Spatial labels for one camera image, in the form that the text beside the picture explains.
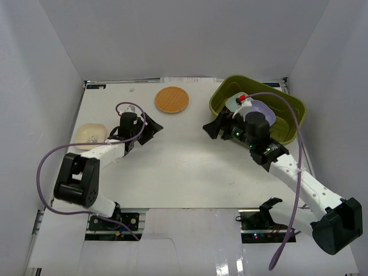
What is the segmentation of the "white papers at back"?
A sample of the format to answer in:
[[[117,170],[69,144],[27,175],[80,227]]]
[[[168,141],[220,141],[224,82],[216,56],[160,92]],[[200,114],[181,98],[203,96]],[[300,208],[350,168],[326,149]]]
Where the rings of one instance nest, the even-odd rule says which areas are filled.
[[[222,83],[224,79],[214,77],[161,77],[161,83]]]

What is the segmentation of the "orange woven round plate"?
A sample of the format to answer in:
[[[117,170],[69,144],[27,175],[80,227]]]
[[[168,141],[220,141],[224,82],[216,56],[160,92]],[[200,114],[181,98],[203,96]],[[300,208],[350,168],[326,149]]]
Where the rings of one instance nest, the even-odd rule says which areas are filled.
[[[176,86],[161,89],[155,96],[155,106],[164,113],[175,114],[185,110],[189,104],[188,93]]]

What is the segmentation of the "cream panda square dish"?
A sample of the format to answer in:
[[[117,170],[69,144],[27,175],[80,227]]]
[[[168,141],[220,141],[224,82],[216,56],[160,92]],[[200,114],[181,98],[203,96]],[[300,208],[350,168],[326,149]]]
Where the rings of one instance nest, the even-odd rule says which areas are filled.
[[[75,135],[74,143],[82,143],[76,146],[81,151],[92,150],[98,146],[93,143],[103,143],[106,140],[107,132],[103,124],[83,124]]]

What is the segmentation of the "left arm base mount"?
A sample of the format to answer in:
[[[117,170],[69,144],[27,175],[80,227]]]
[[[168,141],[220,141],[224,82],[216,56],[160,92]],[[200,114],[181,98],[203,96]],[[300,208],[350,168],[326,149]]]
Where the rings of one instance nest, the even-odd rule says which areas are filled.
[[[145,209],[121,209],[114,223],[90,216],[85,233],[85,241],[95,242],[138,242],[145,227]]]

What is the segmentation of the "purple square dish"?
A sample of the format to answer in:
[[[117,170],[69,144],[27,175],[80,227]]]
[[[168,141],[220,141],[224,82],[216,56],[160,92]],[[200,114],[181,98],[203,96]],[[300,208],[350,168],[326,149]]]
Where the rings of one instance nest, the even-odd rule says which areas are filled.
[[[251,101],[250,112],[262,113],[270,126],[276,122],[275,113],[262,101],[253,99]]]

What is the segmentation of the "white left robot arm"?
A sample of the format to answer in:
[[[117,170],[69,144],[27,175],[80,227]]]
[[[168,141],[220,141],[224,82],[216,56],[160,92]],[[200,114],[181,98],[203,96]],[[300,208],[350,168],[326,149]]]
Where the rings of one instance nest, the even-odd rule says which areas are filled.
[[[64,156],[53,190],[54,197],[101,216],[108,229],[118,228],[121,224],[120,206],[99,193],[100,170],[115,159],[125,157],[135,142],[144,145],[161,130],[163,127],[145,113],[138,116],[134,112],[124,112],[105,145],[82,154]]]

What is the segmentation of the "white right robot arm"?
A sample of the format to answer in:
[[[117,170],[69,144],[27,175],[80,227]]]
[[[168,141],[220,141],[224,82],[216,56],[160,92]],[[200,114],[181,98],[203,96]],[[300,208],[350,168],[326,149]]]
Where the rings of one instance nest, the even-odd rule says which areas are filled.
[[[289,151],[270,136],[270,125],[259,112],[245,116],[223,110],[203,126],[212,138],[234,139],[250,148],[253,161],[282,181],[306,203],[307,209],[289,207],[271,198],[259,207],[257,218],[266,229],[278,224],[312,237],[326,253],[335,255],[363,234],[362,205],[353,197],[344,199],[298,167]]]

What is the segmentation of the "mint green divided tray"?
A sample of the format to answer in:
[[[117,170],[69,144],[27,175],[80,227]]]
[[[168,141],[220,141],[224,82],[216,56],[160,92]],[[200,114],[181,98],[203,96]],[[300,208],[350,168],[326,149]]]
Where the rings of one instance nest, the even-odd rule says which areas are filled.
[[[245,95],[245,93],[240,92],[237,94],[234,94],[233,96],[229,97],[226,101],[225,101],[225,107],[230,111],[230,112],[235,112],[240,105],[236,102],[236,99],[239,98],[240,96]]]

